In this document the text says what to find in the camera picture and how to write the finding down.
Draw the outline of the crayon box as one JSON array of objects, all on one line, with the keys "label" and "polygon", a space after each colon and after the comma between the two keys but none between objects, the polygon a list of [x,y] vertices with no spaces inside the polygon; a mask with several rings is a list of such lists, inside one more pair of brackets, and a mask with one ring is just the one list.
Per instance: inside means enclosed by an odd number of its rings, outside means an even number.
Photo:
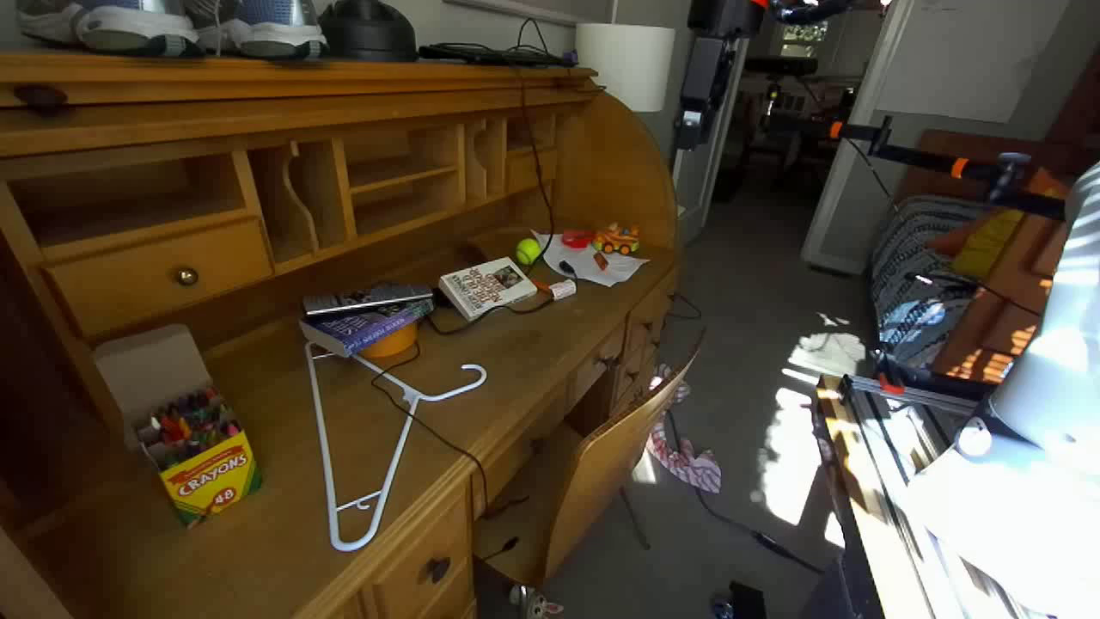
[{"label": "crayon box", "polygon": [[184,526],[227,513],[262,487],[250,437],[184,324],[106,341],[93,360],[123,445],[154,468]]}]

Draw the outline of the left sneaker on desk top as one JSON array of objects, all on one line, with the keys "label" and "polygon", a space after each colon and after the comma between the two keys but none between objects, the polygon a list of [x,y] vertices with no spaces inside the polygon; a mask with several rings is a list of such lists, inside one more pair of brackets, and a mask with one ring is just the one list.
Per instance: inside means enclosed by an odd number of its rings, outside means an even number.
[{"label": "left sneaker on desk top", "polygon": [[122,56],[185,56],[197,28],[184,0],[13,0],[17,28],[47,46]]}]

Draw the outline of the black keyboard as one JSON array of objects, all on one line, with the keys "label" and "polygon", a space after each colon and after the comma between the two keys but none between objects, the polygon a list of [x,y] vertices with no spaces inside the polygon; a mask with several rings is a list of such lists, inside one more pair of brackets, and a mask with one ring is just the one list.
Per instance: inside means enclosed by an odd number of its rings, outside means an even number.
[{"label": "black keyboard", "polygon": [[570,58],[550,56],[542,50],[490,50],[474,41],[421,46],[421,58],[454,58],[467,67],[575,67]]}]

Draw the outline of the green tennis ball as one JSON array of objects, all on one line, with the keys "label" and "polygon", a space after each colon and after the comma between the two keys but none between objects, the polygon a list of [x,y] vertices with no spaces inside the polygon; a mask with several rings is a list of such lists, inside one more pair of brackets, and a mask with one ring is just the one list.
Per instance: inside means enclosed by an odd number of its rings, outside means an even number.
[{"label": "green tennis ball", "polygon": [[524,268],[537,265],[540,255],[542,255],[542,245],[540,245],[537,238],[524,238],[524,241],[515,245],[515,262],[518,262]]}]

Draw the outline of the purple book stack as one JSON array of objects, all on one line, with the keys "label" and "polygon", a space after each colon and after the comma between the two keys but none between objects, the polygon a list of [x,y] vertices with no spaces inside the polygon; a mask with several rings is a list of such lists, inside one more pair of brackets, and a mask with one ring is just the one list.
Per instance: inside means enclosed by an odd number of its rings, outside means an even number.
[{"label": "purple book stack", "polygon": [[406,360],[415,347],[415,309],[374,309],[302,321],[302,339],[336,359],[365,359],[374,365]]}]

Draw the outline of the white calculator device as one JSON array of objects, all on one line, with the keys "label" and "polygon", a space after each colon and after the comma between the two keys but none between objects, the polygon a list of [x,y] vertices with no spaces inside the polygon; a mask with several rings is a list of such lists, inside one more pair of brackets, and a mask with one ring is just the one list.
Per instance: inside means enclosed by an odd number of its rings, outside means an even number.
[{"label": "white calculator device", "polygon": [[498,305],[531,301],[537,287],[511,260],[491,260],[472,268],[446,272],[441,294],[463,321],[477,321]]}]

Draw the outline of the black tripod bar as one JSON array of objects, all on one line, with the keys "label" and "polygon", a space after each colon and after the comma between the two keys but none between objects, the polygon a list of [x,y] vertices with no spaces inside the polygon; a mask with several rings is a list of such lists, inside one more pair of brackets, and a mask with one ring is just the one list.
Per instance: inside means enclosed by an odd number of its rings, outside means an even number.
[{"label": "black tripod bar", "polygon": [[922,150],[900,150],[892,140],[892,121],[848,123],[832,121],[828,140],[865,140],[873,159],[900,163],[910,169],[942,172],[955,182],[980,182],[983,201],[993,207],[1015,207],[1048,219],[1068,217],[1068,182],[1037,166],[1028,151],[1001,151],[997,159],[938,156]]}]

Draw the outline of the white plastic hanger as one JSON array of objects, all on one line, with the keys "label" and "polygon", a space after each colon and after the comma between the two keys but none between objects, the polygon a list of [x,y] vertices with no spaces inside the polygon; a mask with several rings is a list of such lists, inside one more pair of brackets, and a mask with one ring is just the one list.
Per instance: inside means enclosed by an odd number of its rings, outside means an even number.
[{"label": "white plastic hanger", "polygon": [[490,367],[463,360],[449,390],[415,390],[362,355],[302,346],[328,543],[336,554],[369,552],[386,531],[390,501],[428,407],[477,394]]}]

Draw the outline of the striped bedding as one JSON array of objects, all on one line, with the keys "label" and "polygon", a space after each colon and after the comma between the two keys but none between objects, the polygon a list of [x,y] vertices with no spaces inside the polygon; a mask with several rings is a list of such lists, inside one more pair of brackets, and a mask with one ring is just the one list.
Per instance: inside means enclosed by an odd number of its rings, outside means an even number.
[{"label": "striped bedding", "polygon": [[884,224],[871,255],[871,302],[876,360],[896,378],[933,378],[933,360],[975,294],[975,284],[960,277],[935,241],[983,217],[986,210],[970,201],[910,198]]}]

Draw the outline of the silver remote control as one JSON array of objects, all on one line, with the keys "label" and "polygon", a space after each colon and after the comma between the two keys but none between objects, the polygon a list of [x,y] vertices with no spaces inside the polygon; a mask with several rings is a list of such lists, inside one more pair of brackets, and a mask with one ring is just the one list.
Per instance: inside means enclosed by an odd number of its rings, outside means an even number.
[{"label": "silver remote control", "polygon": [[309,295],[302,301],[302,317],[341,317],[408,302],[422,302],[428,309],[435,309],[435,294],[422,287],[374,287],[365,294]]}]

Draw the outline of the wooden roll-top desk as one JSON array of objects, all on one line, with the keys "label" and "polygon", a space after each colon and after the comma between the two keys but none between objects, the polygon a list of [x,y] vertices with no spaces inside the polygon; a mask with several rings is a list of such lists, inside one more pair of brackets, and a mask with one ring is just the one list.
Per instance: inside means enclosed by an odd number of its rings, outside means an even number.
[{"label": "wooden roll-top desk", "polygon": [[[474,526],[570,419],[643,394],[679,201],[637,114],[581,69],[0,56],[3,532],[76,619],[472,619]],[[436,394],[386,531],[328,543],[302,301],[431,287],[532,231],[619,224],[643,268],[565,302],[436,317],[390,373]],[[129,451],[106,341],[184,324],[262,487],[184,526]]]}]

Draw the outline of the patterned cloth on floor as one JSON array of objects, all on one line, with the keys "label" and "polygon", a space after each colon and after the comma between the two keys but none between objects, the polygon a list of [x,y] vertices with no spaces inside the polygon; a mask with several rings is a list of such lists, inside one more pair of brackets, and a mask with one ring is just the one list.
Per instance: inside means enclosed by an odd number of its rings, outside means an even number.
[{"label": "patterned cloth on floor", "polygon": [[656,422],[648,437],[648,453],[679,482],[718,497],[722,468],[712,451],[695,451],[691,442],[674,442],[663,422]]}]

